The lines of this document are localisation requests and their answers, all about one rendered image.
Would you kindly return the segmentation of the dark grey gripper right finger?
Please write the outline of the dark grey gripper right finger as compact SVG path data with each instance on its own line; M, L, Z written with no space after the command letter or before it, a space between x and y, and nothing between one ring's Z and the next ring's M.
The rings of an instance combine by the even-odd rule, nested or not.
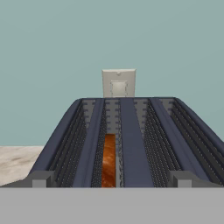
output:
M190 171L169 171L168 186L177 188L221 187L221 185L198 178Z

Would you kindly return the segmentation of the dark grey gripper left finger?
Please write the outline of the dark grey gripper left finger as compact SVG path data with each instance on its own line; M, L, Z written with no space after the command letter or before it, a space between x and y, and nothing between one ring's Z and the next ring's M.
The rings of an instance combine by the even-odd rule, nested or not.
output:
M3 187L24 188L47 188L55 186L54 171L34 171L22 180L3 185Z

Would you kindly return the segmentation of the dark blue toaster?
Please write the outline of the dark blue toaster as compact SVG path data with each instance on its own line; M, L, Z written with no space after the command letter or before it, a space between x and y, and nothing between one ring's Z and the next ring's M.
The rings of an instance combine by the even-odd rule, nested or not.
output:
M169 171L224 187L224 141L176 97L76 100L31 173L54 171L56 187L102 187L107 134L115 134L115 187L169 187Z

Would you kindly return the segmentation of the brown toasted bread slice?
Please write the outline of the brown toasted bread slice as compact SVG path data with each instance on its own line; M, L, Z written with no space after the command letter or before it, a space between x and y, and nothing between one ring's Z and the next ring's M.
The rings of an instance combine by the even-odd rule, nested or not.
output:
M101 170L101 186L116 186L116 135L107 134L105 136L102 170Z

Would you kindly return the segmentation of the white wall switch plate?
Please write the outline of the white wall switch plate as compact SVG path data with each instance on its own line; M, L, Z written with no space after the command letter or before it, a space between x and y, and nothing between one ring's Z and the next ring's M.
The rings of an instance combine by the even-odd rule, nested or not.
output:
M103 97L134 97L136 73L136 69L102 69Z

